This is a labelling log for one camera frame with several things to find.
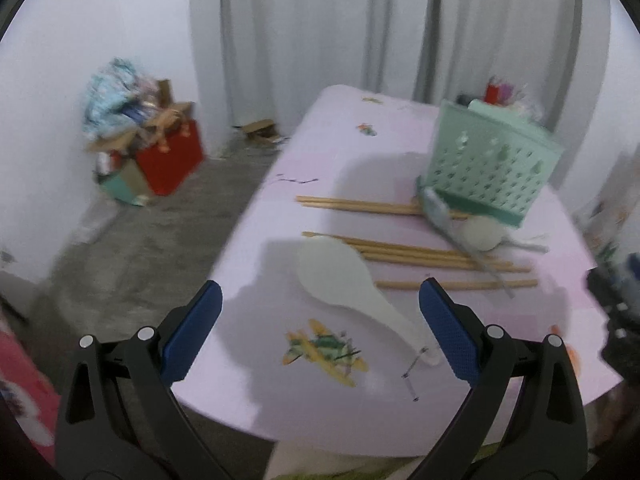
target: white circular marker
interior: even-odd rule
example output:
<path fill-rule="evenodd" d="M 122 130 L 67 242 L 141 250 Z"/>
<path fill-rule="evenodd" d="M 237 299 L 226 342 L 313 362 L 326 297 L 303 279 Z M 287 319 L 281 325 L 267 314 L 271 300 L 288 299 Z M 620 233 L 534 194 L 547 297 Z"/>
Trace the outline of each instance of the white circular marker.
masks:
<path fill-rule="evenodd" d="M 556 348 L 560 348 L 562 346 L 562 338 L 556 334 L 550 335 L 548 341 L 551 346 L 555 346 Z"/>
<path fill-rule="evenodd" d="M 81 348 L 87 348 L 87 347 L 91 346 L 92 344 L 94 344 L 94 336 L 92 336 L 92 335 L 83 335 L 80 338 L 80 347 Z"/>
<path fill-rule="evenodd" d="M 488 326 L 486 328 L 486 332 L 488 333 L 489 337 L 492 337 L 493 339 L 501 339 L 504 335 L 504 330 L 497 325 Z"/>
<path fill-rule="evenodd" d="M 150 326 L 145 326 L 144 328 L 138 330 L 138 339 L 140 339 L 140 341 L 148 341 L 154 336 L 155 333 L 156 331 L 153 328 L 151 328 Z"/>

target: red box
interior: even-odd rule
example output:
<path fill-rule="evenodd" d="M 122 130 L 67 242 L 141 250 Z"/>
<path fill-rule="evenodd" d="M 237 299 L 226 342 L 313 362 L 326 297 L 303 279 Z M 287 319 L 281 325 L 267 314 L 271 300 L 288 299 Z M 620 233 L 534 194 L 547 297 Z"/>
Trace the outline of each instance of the red box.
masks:
<path fill-rule="evenodd" d="M 136 162 L 156 195 L 169 195 L 204 160 L 196 121 L 189 121 L 191 135 L 185 137 L 179 129 L 167 134 L 169 151 L 162 153 L 154 144 L 136 153 Z"/>

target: perforated green plastic holder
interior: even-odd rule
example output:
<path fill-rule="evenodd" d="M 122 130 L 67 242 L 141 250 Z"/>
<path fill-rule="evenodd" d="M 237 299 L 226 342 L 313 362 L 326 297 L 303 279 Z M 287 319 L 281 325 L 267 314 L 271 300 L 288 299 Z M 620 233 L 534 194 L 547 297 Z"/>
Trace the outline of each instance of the perforated green plastic holder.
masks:
<path fill-rule="evenodd" d="M 549 136 L 504 108 L 444 101 L 422 182 L 452 209 L 518 227 L 562 155 Z"/>

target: curtain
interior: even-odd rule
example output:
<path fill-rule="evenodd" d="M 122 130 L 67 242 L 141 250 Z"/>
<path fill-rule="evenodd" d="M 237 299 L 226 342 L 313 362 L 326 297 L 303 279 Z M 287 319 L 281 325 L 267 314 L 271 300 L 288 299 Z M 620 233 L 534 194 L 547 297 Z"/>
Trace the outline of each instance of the curtain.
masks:
<path fill-rule="evenodd" d="M 288 135 L 319 92 L 347 84 L 411 98 L 428 0 L 222 0 L 234 125 Z"/>
<path fill-rule="evenodd" d="M 414 97 L 484 95 L 496 75 L 526 86 L 554 122 L 575 57 L 575 13 L 575 0 L 431 0 Z"/>
<path fill-rule="evenodd" d="M 332 84 L 439 104 L 497 75 L 526 85 L 552 128 L 574 18 L 575 0 L 222 0 L 232 120 L 287 135 Z"/>

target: white spoon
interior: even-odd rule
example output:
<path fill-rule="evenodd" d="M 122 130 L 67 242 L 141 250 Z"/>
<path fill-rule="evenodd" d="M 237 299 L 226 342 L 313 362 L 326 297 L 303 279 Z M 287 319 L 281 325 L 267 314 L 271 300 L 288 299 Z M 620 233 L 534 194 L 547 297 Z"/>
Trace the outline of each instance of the white spoon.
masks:
<path fill-rule="evenodd" d="M 500 244 L 546 253 L 549 247 L 513 238 L 509 230 L 490 216 L 472 216 L 462 224 L 462 237 L 478 251 L 490 251 Z"/>
<path fill-rule="evenodd" d="M 357 310 L 382 323 L 431 366 L 442 360 L 434 338 L 385 299 L 358 251 L 347 244 L 329 236 L 304 240 L 297 271 L 300 283 L 316 300 Z"/>

